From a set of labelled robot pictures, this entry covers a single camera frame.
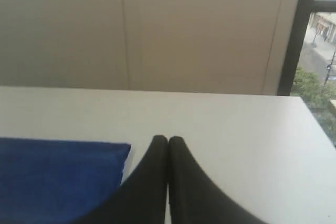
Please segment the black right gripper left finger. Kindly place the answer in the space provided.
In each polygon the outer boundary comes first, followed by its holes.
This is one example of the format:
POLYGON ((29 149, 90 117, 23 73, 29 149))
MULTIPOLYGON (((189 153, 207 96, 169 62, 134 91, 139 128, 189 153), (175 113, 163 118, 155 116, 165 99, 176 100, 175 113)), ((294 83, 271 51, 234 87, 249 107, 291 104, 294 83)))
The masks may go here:
POLYGON ((168 140, 156 135, 117 191, 74 223, 165 223, 167 169, 168 140))

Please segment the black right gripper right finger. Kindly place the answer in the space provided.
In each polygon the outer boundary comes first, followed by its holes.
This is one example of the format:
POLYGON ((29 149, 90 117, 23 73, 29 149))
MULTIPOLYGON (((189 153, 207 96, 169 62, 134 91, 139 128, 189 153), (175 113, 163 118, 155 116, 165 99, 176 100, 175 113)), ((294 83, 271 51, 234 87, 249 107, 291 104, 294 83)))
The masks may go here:
POLYGON ((169 139, 171 223, 264 223, 228 197, 202 170, 184 139, 169 139))

